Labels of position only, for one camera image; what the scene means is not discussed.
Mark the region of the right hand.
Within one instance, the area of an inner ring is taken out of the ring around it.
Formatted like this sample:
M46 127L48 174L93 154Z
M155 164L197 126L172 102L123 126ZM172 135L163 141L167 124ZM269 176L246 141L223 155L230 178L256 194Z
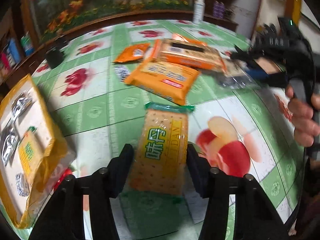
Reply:
M310 147L315 137L319 135L319 124L312 119L313 108L294 98L294 90L290 85L286 87L285 94L290 99L287 107L292 113L291 122L295 127L294 139L301 146Z

